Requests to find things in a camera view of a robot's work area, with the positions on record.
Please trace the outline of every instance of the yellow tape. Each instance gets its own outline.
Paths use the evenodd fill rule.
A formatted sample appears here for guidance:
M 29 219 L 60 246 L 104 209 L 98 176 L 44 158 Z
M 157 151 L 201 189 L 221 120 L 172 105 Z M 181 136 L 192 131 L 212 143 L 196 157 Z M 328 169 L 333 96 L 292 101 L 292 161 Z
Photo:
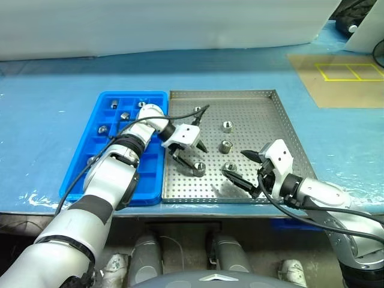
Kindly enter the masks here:
M 384 73 L 380 71 L 380 69 L 373 63 L 315 63 L 315 67 L 318 69 L 320 74 L 323 76 L 324 81 L 346 81 L 346 82 L 383 82 L 384 81 Z M 329 79 L 324 71 L 321 69 L 321 66 L 344 66 L 356 77 L 356 79 Z M 359 76 L 359 74 L 353 70 L 351 66 L 369 66 L 373 67 L 383 79 L 363 79 Z

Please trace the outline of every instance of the gray cylinder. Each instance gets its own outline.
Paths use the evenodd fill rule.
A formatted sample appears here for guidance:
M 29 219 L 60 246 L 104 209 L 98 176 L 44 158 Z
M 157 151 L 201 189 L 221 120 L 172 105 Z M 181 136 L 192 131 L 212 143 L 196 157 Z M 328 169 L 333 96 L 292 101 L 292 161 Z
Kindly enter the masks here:
M 219 151 L 223 154 L 228 154 L 232 150 L 233 144 L 228 140 L 223 140 L 218 147 Z
M 152 234 L 141 236 L 134 246 L 127 287 L 163 274 L 160 245 Z
M 235 238 L 216 235 L 213 240 L 217 270 L 253 272 L 247 255 Z

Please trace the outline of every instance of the white backdrop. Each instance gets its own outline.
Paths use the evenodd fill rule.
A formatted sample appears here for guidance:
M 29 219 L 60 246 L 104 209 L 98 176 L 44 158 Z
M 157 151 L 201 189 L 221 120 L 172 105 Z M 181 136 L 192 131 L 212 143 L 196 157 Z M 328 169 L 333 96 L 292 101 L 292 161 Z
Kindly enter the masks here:
M 0 60 L 310 42 L 340 0 L 0 0 Z

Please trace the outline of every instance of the blue table surface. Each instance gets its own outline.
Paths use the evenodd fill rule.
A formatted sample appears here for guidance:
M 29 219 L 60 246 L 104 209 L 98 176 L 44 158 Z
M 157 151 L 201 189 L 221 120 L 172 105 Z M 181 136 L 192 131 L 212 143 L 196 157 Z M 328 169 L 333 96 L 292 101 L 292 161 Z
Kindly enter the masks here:
M 384 212 L 382 109 L 320 109 L 287 54 L 352 55 L 328 22 L 310 44 L 0 62 L 0 211 L 51 214 L 103 91 L 276 89 L 319 179 Z M 275 217 L 271 205 L 159 204 L 118 215 Z

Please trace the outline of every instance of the cardboard sheet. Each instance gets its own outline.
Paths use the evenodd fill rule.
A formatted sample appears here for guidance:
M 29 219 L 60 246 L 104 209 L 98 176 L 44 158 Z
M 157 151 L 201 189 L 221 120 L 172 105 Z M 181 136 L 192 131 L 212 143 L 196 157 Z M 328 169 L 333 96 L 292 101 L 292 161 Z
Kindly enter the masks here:
M 384 70 L 370 56 L 288 55 L 320 108 L 383 108 Z

